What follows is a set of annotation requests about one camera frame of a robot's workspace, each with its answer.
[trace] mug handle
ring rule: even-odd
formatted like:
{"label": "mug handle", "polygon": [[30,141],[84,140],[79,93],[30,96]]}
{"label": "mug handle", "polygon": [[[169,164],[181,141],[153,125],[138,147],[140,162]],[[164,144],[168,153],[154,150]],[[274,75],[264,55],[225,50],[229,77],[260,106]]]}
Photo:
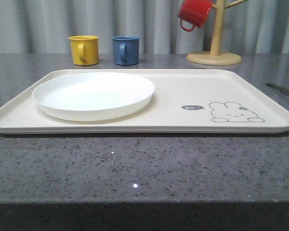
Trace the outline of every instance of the mug handle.
{"label": "mug handle", "polygon": [[122,43],[120,44],[120,57],[121,61],[126,63],[125,52],[126,52],[126,44]]}
{"label": "mug handle", "polygon": [[185,31],[188,31],[188,32],[191,32],[191,31],[193,31],[194,30],[194,28],[195,28],[195,25],[193,25],[193,27],[192,28],[190,28],[190,29],[187,29],[187,28],[185,28],[184,26],[183,26],[183,24],[182,24],[182,19],[180,20],[180,26],[181,26],[181,28],[183,29],[183,30],[185,30]]}
{"label": "mug handle", "polygon": [[79,54],[79,59],[83,63],[86,63],[87,61],[85,59],[85,44],[84,43],[78,44],[78,54]]}

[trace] gray granite countertop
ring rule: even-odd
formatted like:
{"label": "gray granite countertop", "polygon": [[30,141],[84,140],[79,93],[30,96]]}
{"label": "gray granite countertop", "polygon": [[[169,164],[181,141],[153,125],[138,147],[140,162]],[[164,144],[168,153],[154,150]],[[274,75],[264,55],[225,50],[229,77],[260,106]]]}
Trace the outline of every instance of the gray granite countertop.
{"label": "gray granite countertop", "polygon": [[[0,54],[0,106],[60,69],[199,69],[186,55],[141,55],[92,66],[70,54]],[[289,55],[243,56],[228,68],[289,110]],[[0,204],[289,201],[289,131],[282,134],[0,134]]]}

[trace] wooden stand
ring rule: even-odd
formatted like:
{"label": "wooden stand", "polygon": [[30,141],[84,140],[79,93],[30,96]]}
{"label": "wooden stand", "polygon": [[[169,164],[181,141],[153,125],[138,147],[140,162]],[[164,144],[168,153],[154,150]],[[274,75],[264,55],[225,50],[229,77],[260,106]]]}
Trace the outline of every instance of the wooden stand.
{"label": "wooden stand", "polygon": [[215,24],[212,36],[211,51],[194,52],[187,55],[186,59],[193,63],[209,65],[233,65],[242,61],[241,56],[228,52],[221,52],[223,24],[225,10],[247,0],[237,0],[227,5],[227,0],[217,0],[213,8],[216,9]]}

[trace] curtain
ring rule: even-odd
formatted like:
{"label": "curtain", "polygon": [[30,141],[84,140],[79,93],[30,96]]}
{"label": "curtain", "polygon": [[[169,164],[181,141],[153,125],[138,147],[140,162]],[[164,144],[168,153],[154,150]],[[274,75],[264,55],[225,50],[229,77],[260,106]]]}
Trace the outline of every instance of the curtain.
{"label": "curtain", "polygon": [[[0,0],[0,53],[70,53],[72,35],[99,36],[101,54],[112,53],[115,35],[140,36],[140,53],[210,50],[215,9],[203,27],[186,32],[178,18],[182,2]],[[289,53],[289,0],[249,0],[228,8],[221,50]]]}

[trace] cartoon rabbit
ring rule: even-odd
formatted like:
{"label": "cartoon rabbit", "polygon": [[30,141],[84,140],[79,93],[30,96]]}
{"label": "cartoon rabbit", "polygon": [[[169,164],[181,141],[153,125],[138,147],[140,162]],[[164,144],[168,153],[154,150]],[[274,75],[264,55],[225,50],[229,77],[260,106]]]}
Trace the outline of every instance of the cartoon rabbit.
{"label": "cartoon rabbit", "polygon": [[209,107],[213,122],[264,122],[256,113],[236,102],[212,102]]}

